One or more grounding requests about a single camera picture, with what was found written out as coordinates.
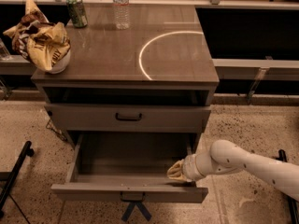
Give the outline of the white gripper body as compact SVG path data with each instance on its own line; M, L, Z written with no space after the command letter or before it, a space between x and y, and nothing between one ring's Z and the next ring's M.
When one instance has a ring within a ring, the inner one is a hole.
M182 163L182 173L187 181L199 181L204 176L199 172L196 165L196 155L188 155Z

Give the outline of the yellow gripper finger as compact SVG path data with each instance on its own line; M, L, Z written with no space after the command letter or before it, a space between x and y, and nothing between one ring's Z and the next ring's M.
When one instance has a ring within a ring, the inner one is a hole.
M182 175L182 168L183 168L184 160L180 160L175 162L168 170L168 175Z
M167 176L169 179L172 179L172 180L176 180L176 181L179 181L179 182L190 182L190 179L187 178L185 175L183 174L178 174L178 175L168 175Z

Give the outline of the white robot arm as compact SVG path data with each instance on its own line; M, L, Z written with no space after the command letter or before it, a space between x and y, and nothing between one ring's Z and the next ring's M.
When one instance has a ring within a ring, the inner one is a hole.
M244 170L299 201L299 166L254 153L238 145L217 140L198 154L186 156L167 171L167 177L182 182L198 181L208 175L224 175Z

